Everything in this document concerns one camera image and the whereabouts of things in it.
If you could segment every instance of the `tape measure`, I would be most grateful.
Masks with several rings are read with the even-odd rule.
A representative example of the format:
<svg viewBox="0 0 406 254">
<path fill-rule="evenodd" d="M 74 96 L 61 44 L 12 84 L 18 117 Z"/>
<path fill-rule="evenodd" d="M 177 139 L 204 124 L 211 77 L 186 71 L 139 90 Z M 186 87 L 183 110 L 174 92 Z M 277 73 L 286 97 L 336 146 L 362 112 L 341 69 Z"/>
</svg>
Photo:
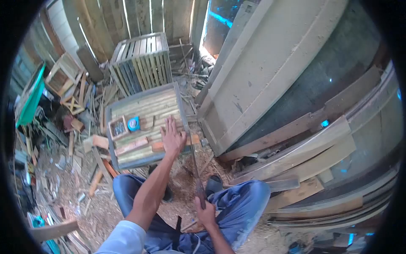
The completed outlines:
<svg viewBox="0 0 406 254">
<path fill-rule="evenodd" d="M 140 129 L 141 129 L 141 126 L 140 126 L 140 117 L 139 117 L 139 116 L 136 116 L 136 117 L 131 118 L 130 120 L 128 120 L 127 126 L 128 126 L 128 129 L 129 129 L 130 131 L 140 130 Z"/>
</svg>

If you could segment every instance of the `paint stain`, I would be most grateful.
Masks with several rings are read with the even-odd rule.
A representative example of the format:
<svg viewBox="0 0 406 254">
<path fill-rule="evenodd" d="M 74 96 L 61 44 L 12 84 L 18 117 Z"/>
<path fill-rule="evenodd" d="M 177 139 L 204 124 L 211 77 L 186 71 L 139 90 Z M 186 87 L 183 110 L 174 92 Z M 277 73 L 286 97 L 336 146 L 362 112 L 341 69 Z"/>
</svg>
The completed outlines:
<svg viewBox="0 0 406 254">
<path fill-rule="evenodd" d="M 241 113 L 243 113 L 242 112 L 242 107 L 240 106 L 240 104 L 239 103 L 235 103 L 235 102 L 233 102 L 234 103 L 234 105 L 237 107 L 237 109 L 241 112 Z"/>
</svg>

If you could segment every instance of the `small wooden box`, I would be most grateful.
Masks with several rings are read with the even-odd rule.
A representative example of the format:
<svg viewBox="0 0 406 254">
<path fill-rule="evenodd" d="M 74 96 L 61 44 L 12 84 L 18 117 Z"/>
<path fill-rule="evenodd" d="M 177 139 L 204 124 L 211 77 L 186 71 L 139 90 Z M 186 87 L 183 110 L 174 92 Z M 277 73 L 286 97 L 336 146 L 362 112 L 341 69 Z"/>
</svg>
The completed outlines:
<svg viewBox="0 0 406 254">
<path fill-rule="evenodd" d="M 119 42 L 110 73 L 125 97 L 172 82 L 164 32 Z"/>
</svg>

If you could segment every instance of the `leg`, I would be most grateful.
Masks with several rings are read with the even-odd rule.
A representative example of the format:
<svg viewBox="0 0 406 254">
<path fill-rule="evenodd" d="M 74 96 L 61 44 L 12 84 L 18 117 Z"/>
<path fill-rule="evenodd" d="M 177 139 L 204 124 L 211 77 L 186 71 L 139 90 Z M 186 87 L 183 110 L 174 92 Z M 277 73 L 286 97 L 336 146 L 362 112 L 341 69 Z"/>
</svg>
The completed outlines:
<svg viewBox="0 0 406 254">
<path fill-rule="evenodd" d="M 209 202 L 222 211 L 216 218 L 225 239 L 237 250 L 258 223 L 270 197 L 269 186 L 262 181 L 251 180 L 212 194 Z M 206 230 L 196 234 L 182 234 L 181 250 L 188 253 L 201 241 L 198 253 L 213 253 L 214 247 Z"/>
<path fill-rule="evenodd" d="M 113 180 L 113 190 L 124 217 L 130 213 L 137 194 L 145 179 L 130 174 L 118 175 Z M 145 249 L 152 253 L 158 250 L 171 250 L 174 241 L 178 241 L 179 233 L 166 224 L 155 214 L 147 231 Z"/>
</svg>

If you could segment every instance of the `right hand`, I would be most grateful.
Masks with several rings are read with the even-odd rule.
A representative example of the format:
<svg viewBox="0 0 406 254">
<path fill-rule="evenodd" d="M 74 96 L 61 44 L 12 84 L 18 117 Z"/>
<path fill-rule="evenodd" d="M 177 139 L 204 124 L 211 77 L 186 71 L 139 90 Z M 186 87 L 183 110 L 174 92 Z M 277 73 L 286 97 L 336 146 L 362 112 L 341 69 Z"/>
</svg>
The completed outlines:
<svg viewBox="0 0 406 254">
<path fill-rule="evenodd" d="M 197 211 L 197 218 L 199 222 L 203 224 L 203 226 L 208 229 L 213 226 L 217 226 L 216 223 L 216 206 L 212 203 L 209 203 L 207 200 L 206 202 L 206 209 L 202 209 L 200 206 L 200 199 L 199 197 L 194 198 L 194 205 L 196 206 Z"/>
</svg>

